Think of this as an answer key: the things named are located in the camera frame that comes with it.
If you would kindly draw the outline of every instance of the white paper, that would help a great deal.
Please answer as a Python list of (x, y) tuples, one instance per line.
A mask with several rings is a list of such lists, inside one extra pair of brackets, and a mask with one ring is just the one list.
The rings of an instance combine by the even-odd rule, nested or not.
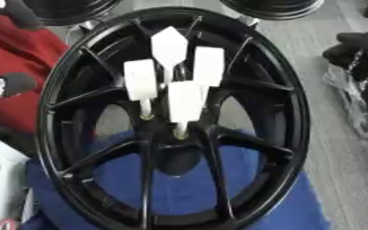
[(0, 221), (13, 217), (24, 195), (24, 165), (28, 158), (0, 141)]

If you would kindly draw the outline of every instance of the white foam block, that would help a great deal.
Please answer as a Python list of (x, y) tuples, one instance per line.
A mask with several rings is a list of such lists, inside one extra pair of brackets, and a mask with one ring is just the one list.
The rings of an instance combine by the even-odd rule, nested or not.
[(202, 91), (198, 84), (192, 81), (169, 84), (171, 122), (199, 120), (202, 103)]
[(153, 57), (164, 67), (164, 82), (170, 83), (173, 68), (187, 58), (188, 40), (174, 27), (152, 36)]
[(153, 60), (145, 59), (124, 63), (124, 76), (129, 100), (141, 101), (157, 97)]
[(217, 87), (224, 72), (224, 49), (197, 47), (194, 63), (194, 81), (198, 84)]

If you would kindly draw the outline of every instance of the gray floor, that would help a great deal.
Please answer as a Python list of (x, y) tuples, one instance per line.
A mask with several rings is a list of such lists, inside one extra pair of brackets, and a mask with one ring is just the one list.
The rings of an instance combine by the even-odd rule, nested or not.
[[(325, 216), (337, 230), (368, 230), (368, 147), (348, 126), (337, 95), (322, 82), (327, 64), (320, 53), (336, 43), (339, 32), (368, 31), (368, 19), (359, 13), (365, 4), (365, 0), (327, 0), (308, 17), (262, 22), (259, 28), (285, 53), (302, 79), (312, 115), (305, 170)], [(162, 5), (197, 6), (238, 16), (217, 0), (126, 0), (113, 14)], [(65, 37), (65, 31), (57, 33)]]

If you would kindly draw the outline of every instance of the black glove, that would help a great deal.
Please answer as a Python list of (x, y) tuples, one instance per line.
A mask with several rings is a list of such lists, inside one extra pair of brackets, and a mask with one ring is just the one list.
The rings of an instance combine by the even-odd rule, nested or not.
[(36, 31), (44, 27), (33, 11), (22, 0), (4, 1), (5, 7), (0, 5), (0, 13), (7, 15), (16, 27), (29, 31)]
[(339, 33), (337, 40), (340, 44), (326, 50), (322, 56), (332, 65), (347, 70), (355, 60), (355, 53), (363, 51), (358, 65), (352, 71), (352, 76), (356, 82), (364, 81), (368, 76), (368, 32)]

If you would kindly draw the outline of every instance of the wheel spoke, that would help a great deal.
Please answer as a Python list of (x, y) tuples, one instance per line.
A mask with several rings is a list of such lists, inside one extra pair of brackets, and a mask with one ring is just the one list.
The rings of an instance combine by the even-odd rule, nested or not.
[(216, 187), (217, 195), (217, 212), (224, 219), (234, 219), (232, 212), (232, 203), (227, 194), (227, 189), (224, 180), (222, 159), (219, 153), (219, 146), (216, 138), (205, 134), (204, 146), (206, 160), (209, 165), (210, 172)]
[(212, 123), (218, 122), (223, 103), (230, 96), (231, 93), (227, 90), (217, 88), (210, 89), (208, 100), (206, 100), (208, 112), (211, 114), (209, 121)]
[(229, 77), (227, 79), (228, 80), (222, 82), (222, 87), (234, 93), (256, 92), (266, 95), (266, 97), (285, 100), (294, 91), (291, 87), (282, 86), (280, 84), (265, 83), (246, 77)]
[(152, 32), (146, 29), (139, 19), (134, 19), (132, 23), (141, 31), (142, 35), (146, 40), (151, 39), (153, 35)]
[(192, 21), (192, 23), (189, 25), (189, 27), (186, 30), (185, 33), (185, 37), (188, 39), (189, 38), (189, 34), (191, 34), (191, 32), (194, 30), (194, 28), (200, 23), (202, 22), (203, 17), (202, 16), (197, 16), (194, 18), (194, 21)]
[(127, 137), (124, 141), (103, 148), (102, 150), (86, 156), (84, 159), (72, 164), (69, 168), (61, 172), (62, 174), (76, 173), (86, 167), (93, 167), (112, 159), (136, 153), (138, 149), (138, 142), (132, 137)]
[(237, 146), (259, 151), (267, 157), (267, 161), (277, 165), (290, 163), (294, 152), (288, 148), (275, 146), (267, 141), (242, 133), (240, 131), (219, 127), (217, 129), (219, 141), (223, 146)]
[(238, 61), (238, 59), (241, 56), (241, 53), (244, 51), (244, 49), (252, 42), (252, 37), (248, 37), (245, 39), (242, 44), (240, 45), (239, 49), (237, 50), (236, 54), (232, 58), (232, 60), (229, 62), (229, 65), (227, 65), (226, 70), (224, 71), (225, 75), (230, 75), (232, 73), (232, 67), (234, 64)]
[(142, 229), (151, 229), (152, 225), (152, 185), (153, 185), (153, 160), (151, 158), (154, 146), (152, 141), (141, 145), (141, 200), (140, 226)]
[(77, 95), (73, 98), (56, 103), (54, 105), (49, 105), (49, 108), (51, 110), (58, 110), (65, 107), (81, 105), (91, 102), (110, 102), (110, 98), (115, 99), (114, 101), (119, 100), (127, 101), (128, 100), (127, 91), (125, 91), (122, 88), (103, 87), (101, 89)]
[(109, 66), (105, 61), (101, 59), (97, 54), (95, 54), (91, 49), (87, 47), (83, 47), (81, 51), (91, 57), (96, 63), (98, 63), (101, 68), (111, 76), (111, 78), (115, 81), (115, 84), (118, 86), (123, 85), (123, 75), (115, 68)]

